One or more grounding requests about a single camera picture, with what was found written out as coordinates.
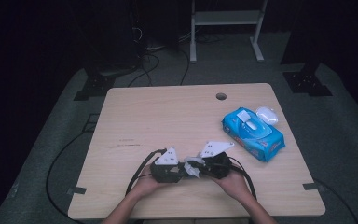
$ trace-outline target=gray carpet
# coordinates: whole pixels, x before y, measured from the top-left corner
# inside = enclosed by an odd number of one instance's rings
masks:
[[[198,44],[198,62],[189,66],[183,85],[267,82],[275,91],[312,176],[322,180],[351,207],[358,218],[358,105],[339,76],[321,65],[316,75],[333,96],[309,97],[292,93],[282,72],[297,71],[302,64],[280,65],[288,33],[261,34],[265,61],[258,63],[249,44],[250,34],[224,35],[224,40]],[[189,45],[181,45],[187,55]],[[154,55],[158,67],[149,73],[153,86],[179,85],[186,70],[183,52],[162,50]],[[145,69],[156,64],[145,56]],[[119,77],[114,87],[127,87],[137,76]],[[0,223],[74,223],[48,201],[45,185],[55,157],[82,133],[91,113],[99,113],[103,97],[73,101],[87,80],[84,70],[74,74],[39,134],[15,184],[0,208]],[[147,76],[132,86],[149,86]],[[76,185],[92,133],[84,133],[57,159],[49,180],[50,195],[66,212],[71,202],[68,189]],[[332,190],[321,188],[326,212],[320,217],[276,217],[280,223],[354,223],[350,212]],[[98,223],[100,220],[85,220]]]

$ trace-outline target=person's right hand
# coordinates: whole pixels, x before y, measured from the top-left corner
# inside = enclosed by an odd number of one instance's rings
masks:
[[[212,178],[212,180],[216,182],[227,195],[237,201],[252,196],[243,175],[236,171],[230,170],[226,177],[221,179]]]

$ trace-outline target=blue package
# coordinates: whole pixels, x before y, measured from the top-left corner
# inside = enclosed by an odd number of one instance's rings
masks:
[[[222,123],[223,130],[260,161],[271,160],[285,147],[283,134],[247,108],[225,115]]]

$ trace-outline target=dark background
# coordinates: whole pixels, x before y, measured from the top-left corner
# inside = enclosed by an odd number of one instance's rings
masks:
[[[260,4],[197,2],[198,9]],[[189,32],[190,1],[0,0],[0,204],[72,75],[87,62],[138,63],[133,25],[174,47]],[[233,27],[216,29],[244,31]],[[292,31],[283,63],[316,54],[358,102],[358,0],[269,0],[262,32],[280,31]]]

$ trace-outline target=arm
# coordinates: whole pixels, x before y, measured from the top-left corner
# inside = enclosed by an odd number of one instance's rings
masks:
[[[156,189],[168,184],[158,183],[150,174],[150,165],[147,165],[141,172],[135,186],[130,193],[118,204],[118,206],[103,221],[103,224],[126,223],[130,217],[132,209],[145,196],[153,193]]]
[[[277,223],[264,207],[253,197],[248,190],[245,179],[241,174],[230,171],[228,176],[222,179],[212,178],[223,191],[231,198],[237,200],[248,211],[255,223],[275,224]]]

